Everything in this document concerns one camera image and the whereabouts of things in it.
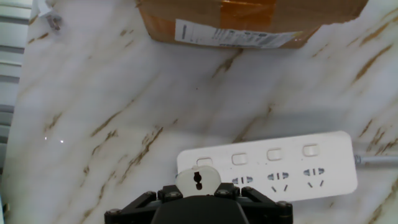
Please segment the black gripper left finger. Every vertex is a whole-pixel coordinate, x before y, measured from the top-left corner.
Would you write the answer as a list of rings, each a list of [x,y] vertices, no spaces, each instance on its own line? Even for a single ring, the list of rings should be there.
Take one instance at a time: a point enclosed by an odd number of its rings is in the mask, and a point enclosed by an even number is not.
[[[151,223],[161,205],[182,199],[176,185],[164,186],[161,190],[147,191],[122,209],[113,208],[105,212],[105,224],[146,224]]]

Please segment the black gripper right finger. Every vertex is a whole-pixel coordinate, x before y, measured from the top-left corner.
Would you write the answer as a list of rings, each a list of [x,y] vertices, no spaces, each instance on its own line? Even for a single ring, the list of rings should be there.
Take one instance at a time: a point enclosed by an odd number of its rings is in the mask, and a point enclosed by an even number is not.
[[[233,207],[226,209],[231,223],[293,224],[293,205],[289,202],[274,202],[252,187],[239,188],[232,183],[221,183],[215,197],[226,199]]]

